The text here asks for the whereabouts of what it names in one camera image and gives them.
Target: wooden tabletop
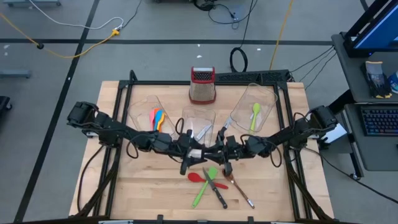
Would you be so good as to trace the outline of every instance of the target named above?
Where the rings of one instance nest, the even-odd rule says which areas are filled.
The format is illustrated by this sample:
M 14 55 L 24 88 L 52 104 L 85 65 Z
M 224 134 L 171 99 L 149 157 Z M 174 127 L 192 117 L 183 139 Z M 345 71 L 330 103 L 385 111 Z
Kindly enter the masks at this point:
M 98 97 L 99 110 L 110 116 L 114 108 L 117 86 L 118 82 L 103 82 Z M 288 83 L 288 87 L 293 113 L 305 114 L 308 111 L 308 104 L 303 84 Z M 182 108 L 190 105 L 188 88 L 189 86 L 135 85 L 132 89 L 131 104 L 141 101 L 149 95 L 157 95 L 175 124 L 182 115 Z M 245 89 L 245 86 L 217 86 L 215 103 L 201 106 L 214 110 L 216 113 L 212 141 Z M 283 92 L 280 91 L 279 94 L 285 125 L 288 126 Z M 119 120 L 121 120 L 124 97 L 125 93 L 121 101 Z M 127 117 L 127 125 L 135 128 L 130 117 Z M 270 136 L 279 130 L 277 110 L 274 107 L 257 135 Z M 226 136 L 232 134 L 239 139 L 238 133 L 233 127 L 230 127 Z M 113 219 L 155 220 L 157 215 L 162 214 L 165 220 L 244 221 L 248 219 L 248 216 L 253 216 L 255 221 L 294 221 L 286 168 L 284 165 L 275 168 L 269 157 L 257 156 L 254 159 L 231 161 L 234 177 L 255 204 L 255 209 L 252 209 L 238 190 L 224 179 L 221 173 L 223 166 L 211 161 L 192 166 L 187 170 L 187 174 L 197 172 L 202 175 L 202 167 L 215 166 L 219 170 L 216 182 L 229 187 L 228 190 L 220 189 L 220 193 L 228 204 L 228 209 L 223 209 L 215 193 L 209 187 L 205 190 L 198 206 L 192 208 L 193 200 L 202 187 L 201 183 L 192 183 L 186 175 L 180 175 L 180 164 L 167 156 L 140 151 L 138 159 L 131 159 L 126 155 L 124 149 L 126 144 L 127 141 L 124 141 L 111 213 Z M 81 169 L 99 147 L 97 138 L 88 140 Z M 308 147 L 318 150 L 317 144 L 313 140 L 308 141 Z M 86 171 L 81 191 L 82 206 L 90 199 L 98 186 L 103 156 L 104 150 L 93 159 Z M 276 151 L 273 152 L 273 156 L 277 162 L 279 158 Z M 301 156 L 308 191 L 326 214 L 333 217 L 321 159 L 318 155 L 304 150 L 301 152 Z M 70 208 L 71 215 L 77 213 L 77 188 L 78 185 L 76 185 L 75 196 Z M 300 213 L 304 217 L 302 197 L 298 189 L 297 193 Z M 108 193 L 105 192 L 100 214 L 104 213 L 107 196 Z

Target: chair wheel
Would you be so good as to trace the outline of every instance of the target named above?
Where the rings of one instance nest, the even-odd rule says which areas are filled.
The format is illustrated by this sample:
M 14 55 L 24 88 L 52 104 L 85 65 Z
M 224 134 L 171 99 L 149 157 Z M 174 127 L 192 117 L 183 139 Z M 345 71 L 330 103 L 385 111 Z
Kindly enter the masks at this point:
M 361 180 L 361 178 L 358 177 L 356 174 L 350 174 L 349 177 L 351 177 L 353 180 Z

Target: black keyboard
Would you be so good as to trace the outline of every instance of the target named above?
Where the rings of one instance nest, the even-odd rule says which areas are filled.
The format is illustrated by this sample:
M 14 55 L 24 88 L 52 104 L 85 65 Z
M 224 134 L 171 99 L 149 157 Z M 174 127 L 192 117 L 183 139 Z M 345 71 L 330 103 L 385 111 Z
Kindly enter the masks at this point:
M 361 106 L 365 135 L 398 136 L 398 106 Z

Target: lime green spoon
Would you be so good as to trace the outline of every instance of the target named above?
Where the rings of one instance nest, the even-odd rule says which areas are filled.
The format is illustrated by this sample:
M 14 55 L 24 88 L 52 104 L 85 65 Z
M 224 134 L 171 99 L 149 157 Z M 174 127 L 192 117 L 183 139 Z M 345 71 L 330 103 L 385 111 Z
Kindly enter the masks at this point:
M 215 167 L 210 167 L 209 172 L 207 174 L 209 175 L 210 179 L 213 180 L 214 178 L 216 178 L 217 172 L 218 170 Z M 209 182 L 206 180 L 206 182 L 203 184 L 203 187 L 201 188 L 199 194 L 193 201 L 192 208 L 195 208 L 199 204 L 200 198 L 205 192 L 208 183 Z
M 253 120 L 251 121 L 251 127 L 250 130 L 254 131 L 254 128 L 256 128 L 256 118 L 257 115 L 260 113 L 261 110 L 261 105 L 259 103 L 255 103 L 253 105 Z

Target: red cheese grater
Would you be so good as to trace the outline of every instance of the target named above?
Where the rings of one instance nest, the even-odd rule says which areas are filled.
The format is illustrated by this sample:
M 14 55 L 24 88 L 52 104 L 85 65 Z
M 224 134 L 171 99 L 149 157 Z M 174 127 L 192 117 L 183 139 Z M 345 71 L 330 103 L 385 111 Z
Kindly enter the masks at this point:
M 216 100 L 215 69 L 194 68 L 191 72 L 189 99 L 192 103 L 207 104 Z

